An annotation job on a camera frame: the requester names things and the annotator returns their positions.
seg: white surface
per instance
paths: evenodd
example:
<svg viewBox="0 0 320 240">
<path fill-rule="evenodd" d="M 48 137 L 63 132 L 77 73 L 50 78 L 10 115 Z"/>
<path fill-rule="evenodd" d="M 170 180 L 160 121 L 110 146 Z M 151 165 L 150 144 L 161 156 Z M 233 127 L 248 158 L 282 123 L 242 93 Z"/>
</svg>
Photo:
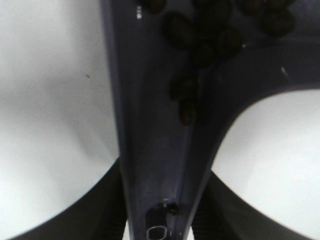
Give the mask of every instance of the white surface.
<svg viewBox="0 0 320 240">
<path fill-rule="evenodd" d="M 98 0 L 0 0 L 0 239 L 63 211 L 118 157 L 105 57 Z"/>
<path fill-rule="evenodd" d="M 320 239 L 320 90 L 249 107 L 229 129 L 212 170 L 251 206 Z"/>
</svg>

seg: black curved edge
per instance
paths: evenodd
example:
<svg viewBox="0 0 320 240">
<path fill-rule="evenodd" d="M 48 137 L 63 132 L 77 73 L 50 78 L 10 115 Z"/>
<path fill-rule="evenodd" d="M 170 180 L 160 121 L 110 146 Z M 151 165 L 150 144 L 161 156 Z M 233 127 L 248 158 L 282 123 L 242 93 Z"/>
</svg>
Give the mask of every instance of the black curved edge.
<svg viewBox="0 0 320 240">
<path fill-rule="evenodd" d="M 225 220 L 209 190 L 207 186 L 192 221 L 194 239 L 240 240 Z"/>
<path fill-rule="evenodd" d="M 11 240 L 122 240 L 126 221 L 117 160 L 76 203 L 44 224 Z"/>
<path fill-rule="evenodd" d="M 222 232 L 227 236 L 221 239 L 311 240 L 254 209 L 230 190 L 214 173 L 210 176 L 205 194 L 204 197 L 209 199 L 211 207 L 216 209 L 214 216 L 216 220 L 211 221 L 215 225 L 217 222 L 220 223 Z"/>
<path fill-rule="evenodd" d="M 247 69 L 237 70 L 239 77 L 230 77 L 228 81 L 220 81 L 219 71 L 215 69 L 203 86 L 199 104 L 201 106 L 199 121 L 192 130 L 179 203 L 180 210 L 184 214 L 178 216 L 175 225 L 175 233 L 182 234 L 183 239 L 187 239 L 197 206 L 212 174 L 211 167 L 214 157 L 236 118 L 247 107 L 266 97 L 285 92 L 320 89 L 320 78 L 314 77 L 320 74 L 319 44 L 281 45 L 278 51 L 272 52 L 272 48 L 276 47 L 264 48 L 267 50 L 264 52 L 265 55 L 256 54 L 248 61 Z M 237 68 L 238 61 L 243 61 L 242 57 L 243 55 L 240 54 L 232 59 L 231 64 L 228 63 L 228 68 L 232 70 Z M 259 69 L 260 74 L 266 77 L 257 78 L 251 66 L 255 66 L 254 61 L 263 63 L 266 59 L 274 61 L 274 64 L 268 69 Z M 295 68 L 289 69 L 290 79 L 280 71 L 280 64 L 285 61 L 295 63 L 293 64 Z M 278 71 L 278 75 L 268 77 L 270 72 L 275 70 Z"/>
</svg>

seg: dark plastic part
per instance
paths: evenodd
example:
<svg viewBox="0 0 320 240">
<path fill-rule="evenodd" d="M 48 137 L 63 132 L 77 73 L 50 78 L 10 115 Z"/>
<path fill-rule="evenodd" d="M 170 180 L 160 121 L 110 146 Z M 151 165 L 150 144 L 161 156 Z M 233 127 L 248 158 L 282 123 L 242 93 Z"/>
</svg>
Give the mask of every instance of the dark plastic part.
<svg viewBox="0 0 320 240">
<path fill-rule="evenodd" d="M 71 207 L 11 240 L 122 240 L 127 220 L 125 212 L 117 161 L 103 178 Z"/>
<path fill-rule="evenodd" d="M 194 240 L 240 240 L 224 219 L 215 200 L 210 196 L 208 187 L 203 192 L 196 210 L 192 231 Z"/>
<path fill-rule="evenodd" d="M 162 30 L 168 42 L 177 49 L 191 50 L 197 44 L 198 34 L 194 24 L 179 12 L 166 16 Z"/>
<path fill-rule="evenodd" d="M 232 192 L 214 173 L 207 185 L 211 205 L 241 240 L 310 240 L 263 215 Z"/>
<path fill-rule="evenodd" d="M 295 28 L 295 17 L 287 9 L 281 11 L 268 10 L 261 20 L 262 29 L 271 37 L 281 38 Z"/>
</svg>

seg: coffee bean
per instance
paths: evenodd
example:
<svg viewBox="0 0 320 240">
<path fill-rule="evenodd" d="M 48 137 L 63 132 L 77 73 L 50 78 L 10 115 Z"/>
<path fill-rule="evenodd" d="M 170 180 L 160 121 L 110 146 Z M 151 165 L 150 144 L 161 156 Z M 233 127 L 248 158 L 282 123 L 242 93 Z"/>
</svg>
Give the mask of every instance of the coffee bean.
<svg viewBox="0 0 320 240">
<path fill-rule="evenodd" d="M 228 25 L 232 14 L 230 0 L 214 0 L 200 13 L 197 25 L 205 34 L 216 33 Z"/>
<path fill-rule="evenodd" d="M 268 10 L 262 18 L 261 27 L 268 35 L 280 38 L 293 31 L 295 17 L 287 9 L 281 11 Z"/>
<path fill-rule="evenodd" d="M 181 50 L 191 50 L 198 39 L 193 23 L 178 12 L 167 16 L 163 25 L 163 33 L 174 47 Z"/>
</svg>

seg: dark plastic surface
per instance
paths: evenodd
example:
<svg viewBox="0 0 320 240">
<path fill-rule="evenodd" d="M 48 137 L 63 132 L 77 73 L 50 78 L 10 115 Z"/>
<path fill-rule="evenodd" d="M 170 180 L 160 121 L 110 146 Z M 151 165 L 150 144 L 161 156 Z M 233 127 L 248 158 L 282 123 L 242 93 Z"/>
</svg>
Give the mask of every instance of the dark plastic surface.
<svg viewBox="0 0 320 240">
<path fill-rule="evenodd" d="M 165 200 L 179 206 L 179 214 L 167 219 L 171 238 L 186 239 L 214 155 L 236 116 L 261 98 L 320 87 L 315 78 L 319 16 L 309 8 L 316 1 L 292 6 L 298 24 L 287 41 L 266 37 L 255 18 L 235 8 L 231 23 L 244 33 L 248 47 L 211 72 L 190 67 L 188 53 L 172 48 L 161 35 L 168 11 L 193 18 L 191 1 L 168 1 L 158 15 L 138 8 L 137 17 L 138 5 L 134 0 L 101 1 L 131 239 L 146 238 L 146 213 Z M 283 64 L 289 77 L 281 72 Z M 306 73 L 312 77 L 305 78 Z M 194 126 L 184 127 L 169 85 L 177 76 L 198 74 L 200 117 Z"/>
</svg>

